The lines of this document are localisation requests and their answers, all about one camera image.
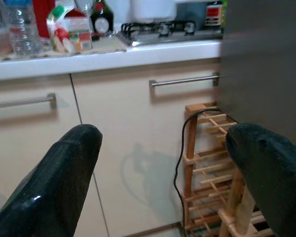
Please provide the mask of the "steel gas stove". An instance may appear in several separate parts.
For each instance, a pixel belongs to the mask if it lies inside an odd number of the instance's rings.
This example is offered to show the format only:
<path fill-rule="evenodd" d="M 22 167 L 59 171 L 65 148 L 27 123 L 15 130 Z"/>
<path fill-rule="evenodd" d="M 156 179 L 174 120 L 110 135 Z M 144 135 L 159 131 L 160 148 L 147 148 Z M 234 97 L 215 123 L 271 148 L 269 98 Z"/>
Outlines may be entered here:
<path fill-rule="evenodd" d="M 129 47 L 139 47 L 161 43 L 220 40 L 223 33 L 218 30 L 200 30 L 195 28 L 192 36 L 186 36 L 184 27 L 186 22 L 193 21 L 170 21 L 173 23 L 173 33 L 166 38 L 159 38 L 158 28 L 160 23 L 125 23 L 116 36 Z"/>

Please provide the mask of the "silver stove knob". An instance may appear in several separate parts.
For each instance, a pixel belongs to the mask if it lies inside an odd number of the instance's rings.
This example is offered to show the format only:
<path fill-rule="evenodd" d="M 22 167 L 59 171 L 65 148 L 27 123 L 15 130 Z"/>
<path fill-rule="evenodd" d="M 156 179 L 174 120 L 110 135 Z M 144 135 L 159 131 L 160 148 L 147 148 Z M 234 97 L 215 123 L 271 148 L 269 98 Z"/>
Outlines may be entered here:
<path fill-rule="evenodd" d="M 159 24 L 158 28 L 159 38 L 169 37 L 173 33 L 173 23 L 163 22 Z"/>
<path fill-rule="evenodd" d="M 186 22 L 184 27 L 184 32 L 186 36 L 192 36 L 195 33 L 195 23 L 194 22 Z"/>

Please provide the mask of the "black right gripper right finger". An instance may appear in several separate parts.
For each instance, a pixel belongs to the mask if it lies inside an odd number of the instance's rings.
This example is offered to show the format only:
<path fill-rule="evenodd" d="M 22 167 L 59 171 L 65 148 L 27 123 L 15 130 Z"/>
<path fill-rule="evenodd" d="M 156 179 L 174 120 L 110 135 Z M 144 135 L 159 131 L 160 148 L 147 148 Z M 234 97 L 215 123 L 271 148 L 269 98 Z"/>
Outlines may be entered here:
<path fill-rule="evenodd" d="M 259 125 L 228 129 L 226 147 L 276 237 L 296 237 L 296 146 Z"/>

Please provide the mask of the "dark glass bottle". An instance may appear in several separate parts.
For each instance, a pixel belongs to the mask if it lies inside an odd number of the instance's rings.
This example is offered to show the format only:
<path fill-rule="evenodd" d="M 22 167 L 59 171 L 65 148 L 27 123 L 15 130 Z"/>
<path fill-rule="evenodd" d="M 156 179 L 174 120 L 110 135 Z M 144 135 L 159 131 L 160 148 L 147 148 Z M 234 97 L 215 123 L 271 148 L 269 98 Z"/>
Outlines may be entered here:
<path fill-rule="evenodd" d="M 90 16 L 93 41 L 99 40 L 100 37 L 106 37 L 113 31 L 113 18 L 113 11 L 105 0 L 93 0 Z"/>

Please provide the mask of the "clear plastic water bottle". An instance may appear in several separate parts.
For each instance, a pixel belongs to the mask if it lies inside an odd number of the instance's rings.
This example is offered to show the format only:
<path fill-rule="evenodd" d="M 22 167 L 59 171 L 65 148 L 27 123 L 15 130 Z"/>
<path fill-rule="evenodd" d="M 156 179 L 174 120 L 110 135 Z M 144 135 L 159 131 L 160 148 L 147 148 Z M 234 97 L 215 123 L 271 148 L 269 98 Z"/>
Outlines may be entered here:
<path fill-rule="evenodd" d="M 2 0 L 4 21 L 14 53 L 35 56 L 42 52 L 32 0 Z"/>

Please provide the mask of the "clear wine glass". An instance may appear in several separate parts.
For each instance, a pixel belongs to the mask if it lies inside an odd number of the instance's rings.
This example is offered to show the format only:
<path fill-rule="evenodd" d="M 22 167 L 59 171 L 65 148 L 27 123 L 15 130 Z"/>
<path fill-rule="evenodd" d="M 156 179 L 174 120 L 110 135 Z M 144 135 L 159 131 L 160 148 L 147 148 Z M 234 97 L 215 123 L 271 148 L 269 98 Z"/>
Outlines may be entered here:
<path fill-rule="evenodd" d="M 87 16 L 92 14 L 93 0 L 74 0 L 75 6 Z"/>

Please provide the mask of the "wooden slatted rack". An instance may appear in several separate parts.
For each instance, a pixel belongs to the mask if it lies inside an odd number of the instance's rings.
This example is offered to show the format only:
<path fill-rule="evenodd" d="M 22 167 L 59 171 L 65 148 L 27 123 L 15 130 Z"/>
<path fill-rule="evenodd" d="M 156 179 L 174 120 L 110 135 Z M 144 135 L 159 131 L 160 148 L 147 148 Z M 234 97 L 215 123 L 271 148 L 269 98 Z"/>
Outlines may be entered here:
<path fill-rule="evenodd" d="M 229 157 L 225 137 L 236 124 L 216 103 L 188 105 L 184 228 L 187 237 L 274 237 Z"/>

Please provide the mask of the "beige kitchen cabinet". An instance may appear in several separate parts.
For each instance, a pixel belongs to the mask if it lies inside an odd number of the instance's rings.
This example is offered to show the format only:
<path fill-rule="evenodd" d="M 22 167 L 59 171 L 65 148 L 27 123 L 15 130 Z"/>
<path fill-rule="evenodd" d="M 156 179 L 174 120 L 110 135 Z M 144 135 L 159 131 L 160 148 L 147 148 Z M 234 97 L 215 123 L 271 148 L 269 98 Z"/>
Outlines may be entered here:
<path fill-rule="evenodd" d="M 210 76 L 218 59 L 0 81 L 0 102 L 55 93 L 48 103 L 0 109 L 0 208 L 48 149 L 72 127 L 102 132 L 99 159 L 75 237 L 125 237 L 181 220 L 173 188 L 185 107 L 209 102 L 212 81 L 179 94 L 149 81 Z"/>

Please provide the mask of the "red label box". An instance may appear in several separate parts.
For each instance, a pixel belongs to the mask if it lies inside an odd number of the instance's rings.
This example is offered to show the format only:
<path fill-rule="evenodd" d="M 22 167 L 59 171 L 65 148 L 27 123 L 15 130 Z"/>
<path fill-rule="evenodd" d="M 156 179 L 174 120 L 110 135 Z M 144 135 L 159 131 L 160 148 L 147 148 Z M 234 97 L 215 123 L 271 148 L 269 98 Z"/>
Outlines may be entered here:
<path fill-rule="evenodd" d="M 219 27 L 222 24 L 223 2 L 221 0 L 207 2 L 205 27 Z"/>

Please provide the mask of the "white cooking pot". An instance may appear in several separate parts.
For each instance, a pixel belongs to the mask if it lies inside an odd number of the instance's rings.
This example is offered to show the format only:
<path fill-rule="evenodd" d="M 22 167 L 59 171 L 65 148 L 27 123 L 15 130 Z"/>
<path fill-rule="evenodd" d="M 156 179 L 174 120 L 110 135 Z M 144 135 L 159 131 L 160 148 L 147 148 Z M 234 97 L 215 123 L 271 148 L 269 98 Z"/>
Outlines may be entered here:
<path fill-rule="evenodd" d="M 172 21 L 177 16 L 174 0 L 130 0 L 130 9 L 136 23 Z"/>

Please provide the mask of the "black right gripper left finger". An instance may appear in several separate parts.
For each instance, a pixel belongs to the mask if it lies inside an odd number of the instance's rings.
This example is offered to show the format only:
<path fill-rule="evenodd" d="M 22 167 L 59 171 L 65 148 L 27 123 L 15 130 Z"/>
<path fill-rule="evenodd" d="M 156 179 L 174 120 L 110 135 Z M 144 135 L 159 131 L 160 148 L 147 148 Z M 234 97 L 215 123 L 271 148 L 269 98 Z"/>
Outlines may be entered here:
<path fill-rule="evenodd" d="M 0 210 L 0 237 L 74 237 L 102 138 L 81 124 L 54 143 Z"/>

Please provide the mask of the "apple juice carton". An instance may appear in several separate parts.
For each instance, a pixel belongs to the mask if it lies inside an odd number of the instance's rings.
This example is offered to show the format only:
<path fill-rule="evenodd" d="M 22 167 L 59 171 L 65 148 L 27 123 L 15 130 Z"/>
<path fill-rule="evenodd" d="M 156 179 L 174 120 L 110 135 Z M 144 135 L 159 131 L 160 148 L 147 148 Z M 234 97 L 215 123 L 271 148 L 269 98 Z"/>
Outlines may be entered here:
<path fill-rule="evenodd" d="M 57 5 L 46 24 L 54 51 L 76 54 L 92 49 L 89 18 L 72 5 Z"/>

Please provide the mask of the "grey fridge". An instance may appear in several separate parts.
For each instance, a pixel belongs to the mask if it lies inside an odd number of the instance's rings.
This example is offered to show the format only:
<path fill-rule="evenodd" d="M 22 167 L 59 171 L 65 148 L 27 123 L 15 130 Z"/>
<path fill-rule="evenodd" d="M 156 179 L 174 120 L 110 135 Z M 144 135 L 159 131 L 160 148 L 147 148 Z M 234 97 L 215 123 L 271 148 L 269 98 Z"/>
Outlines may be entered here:
<path fill-rule="evenodd" d="M 217 103 L 296 145 L 296 0 L 228 0 Z"/>

